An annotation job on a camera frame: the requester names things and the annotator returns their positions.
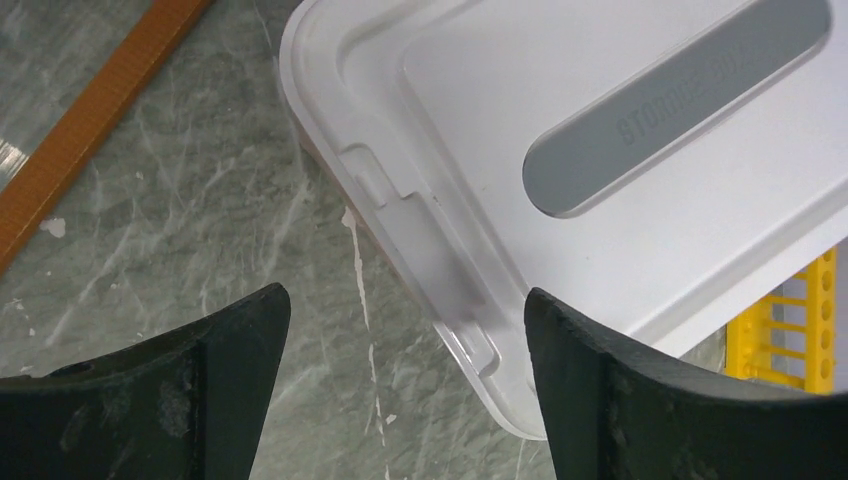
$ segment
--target marble surface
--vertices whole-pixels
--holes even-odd
[[[219,0],[142,94],[0,279],[0,376],[126,347],[280,282],[294,316],[252,478],[553,479],[547,445],[495,424],[360,232],[366,328],[344,203],[278,95],[297,3]],[[0,186],[148,5],[0,0]],[[721,344],[690,359],[720,363]]]

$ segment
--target black object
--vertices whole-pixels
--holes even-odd
[[[525,326],[559,479],[848,478],[846,394],[686,364],[538,289]]]
[[[247,479],[290,314],[271,285],[130,348],[0,379],[0,478]]]

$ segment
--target paint chip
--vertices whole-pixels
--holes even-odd
[[[65,219],[51,218],[50,220],[41,222],[41,225],[38,228],[42,231],[49,232],[50,235],[53,235],[56,238],[62,238],[65,236]]]

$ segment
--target gray oval panel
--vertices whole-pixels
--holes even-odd
[[[555,217],[580,213],[604,189],[812,51],[830,24],[827,0],[751,4],[542,136],[524,159],[530,201]]]

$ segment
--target yellow crate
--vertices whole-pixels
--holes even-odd
[[[806,283],[805,298],[767,295],[727,324],[727,366],[725,373],[736,378],[756,378],[798,388],[810,393],[833,391],[833,340],[836,315],[836,248],[814,260],[792,277]],[[806,310],[805,324],[777,322],[774,305]],[[802,333],[805,350],[796,352],[772,345],[774,330]],[[772,369],[772,356],[804,361],[804,377]]]

